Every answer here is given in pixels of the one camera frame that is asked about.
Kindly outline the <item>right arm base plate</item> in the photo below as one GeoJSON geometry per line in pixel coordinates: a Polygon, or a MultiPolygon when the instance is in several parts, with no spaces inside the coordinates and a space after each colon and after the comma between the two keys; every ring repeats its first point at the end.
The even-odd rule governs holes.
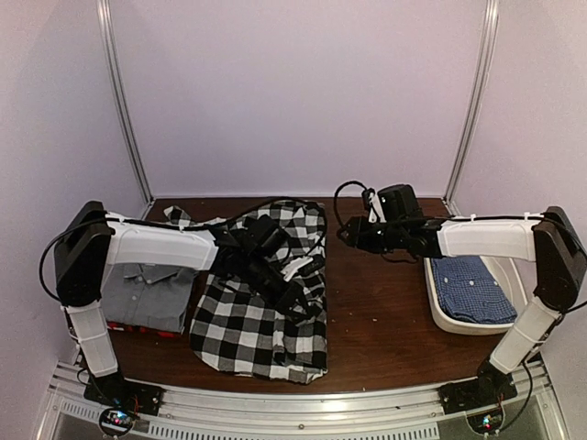
{"type": "Polygon", "coordinates": [[[488,360],[481,363],[473,379],[449,382],[442,385],[437,392],[445,414],[496,405],[518,394],[512,374],[503,373],[488,360]]]}

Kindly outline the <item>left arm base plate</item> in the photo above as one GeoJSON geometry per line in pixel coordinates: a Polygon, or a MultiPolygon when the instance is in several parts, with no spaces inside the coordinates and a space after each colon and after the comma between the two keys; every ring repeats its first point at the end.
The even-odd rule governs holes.
{"type": "Polygon", "coordinates": [[[86,400],[123,409],[130,413],[158,415],[163,388],[127,380],[113,374],[104,377],[90,376],[83,396],[86,400]]]}

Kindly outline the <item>black white checked shirt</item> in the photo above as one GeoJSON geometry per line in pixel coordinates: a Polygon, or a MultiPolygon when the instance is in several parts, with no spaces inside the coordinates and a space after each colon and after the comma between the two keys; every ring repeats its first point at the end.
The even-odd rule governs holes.
{"type": "Polygon", "coordinates": [[[223,229],[244,228],[268,215],[289,235],[270,258],[281,270],[300,257],[321,255],[325,266],[293,281],[304,290],[311,316],[297,321],[266,305],[236,276],[207,275],[194,312],[190,347],[209,367],[236,376],[309,384],[328,372],[326,232],[324,205],[300,200],[264,203],[232,219],[223,229]]]}

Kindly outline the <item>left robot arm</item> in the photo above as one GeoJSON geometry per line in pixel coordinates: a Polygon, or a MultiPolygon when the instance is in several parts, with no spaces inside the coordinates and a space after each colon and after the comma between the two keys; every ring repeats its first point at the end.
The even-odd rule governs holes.
{"type": "Polygon", "coordinates": [[[292,317],[302,305],[303,287],[270,262],[287,235],[267,215],[248,227],[179,226],[125,218],[87,203],[56,237],[56,295],[69,315],[97,393],[113,407],[126,405],[132,389],[122,380],[101,306],[109,266],[137,263],[215,270],[244,281],[280,314],[292,317]]]}

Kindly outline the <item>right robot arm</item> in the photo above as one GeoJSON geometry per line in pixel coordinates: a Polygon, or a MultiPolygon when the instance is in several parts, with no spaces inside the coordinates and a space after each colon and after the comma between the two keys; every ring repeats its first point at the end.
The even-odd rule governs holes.
{"type": "Polygon", "coordinates": [[[413,188],[396,184],[363,188],[365,215],[338,223],[338,238],[351,248],[386,254],[397,249],[431,259],[497,257],[533,262],[537,286],[532,300],[481,363],[470,395],[491,403],[512,373],[577,302],[586,274],[586,251],[565,211],[550,206],[540,214],[477,217],[424,215],[413,188]]]}

